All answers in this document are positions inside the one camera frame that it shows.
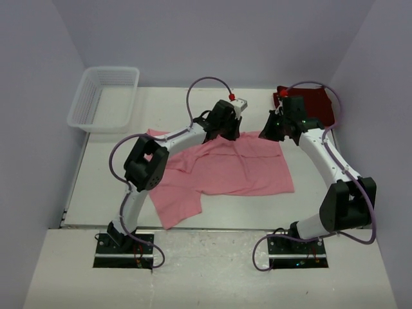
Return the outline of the pink t shirt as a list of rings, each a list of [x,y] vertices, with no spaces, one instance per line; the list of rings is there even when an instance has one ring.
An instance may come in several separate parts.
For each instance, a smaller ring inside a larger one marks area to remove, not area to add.
[[[202,212],[203,194],[270,196],[294,191],[281,146],[255,131],[243,132],[235,141],[219,136],[170,157],[149,196],[162,227],[170,229]]]

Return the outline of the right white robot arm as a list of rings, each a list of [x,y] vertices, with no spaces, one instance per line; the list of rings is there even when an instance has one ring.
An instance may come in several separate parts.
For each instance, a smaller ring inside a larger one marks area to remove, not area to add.
[[[275,142],[293,140],[314,163],[328,188],[315,215],[291,224],[288,248],[301,253],[316,238],[345,236],[348,229],[366,226],[371,227],[371,238],[363,244],[372,244],[377,233],[375,181],[362,177],[344,160],[330,142],[328,128],[317,118],[308,117],[302,96],[285,96],[279,101],[279,107],[270,111],[260,138]]]

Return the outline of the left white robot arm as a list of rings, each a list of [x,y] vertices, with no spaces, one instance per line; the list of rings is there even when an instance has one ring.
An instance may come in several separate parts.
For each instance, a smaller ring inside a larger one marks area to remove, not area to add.
[[[149,191],[164,176],[168,159],[218,136],[236,140],[239,138],[241,114],[246,108],[247,101],[241,98],[232,102],[219,100],[206,117],[192,119],[190,125],[180,131],[159,136],[138,133],[123,138],[114,146],[109,155],[109,170],[117,180],[126,184],[126,193],[117,217],[107,229],[113,248],[126,253],[133,248],[133,240],[149,244],[134,237],[132,232],[137,228],[137,219]],[[114,155],[123,143],[133,138],[136,142],[124,162],[125,175],[122,178],[114,171]]]

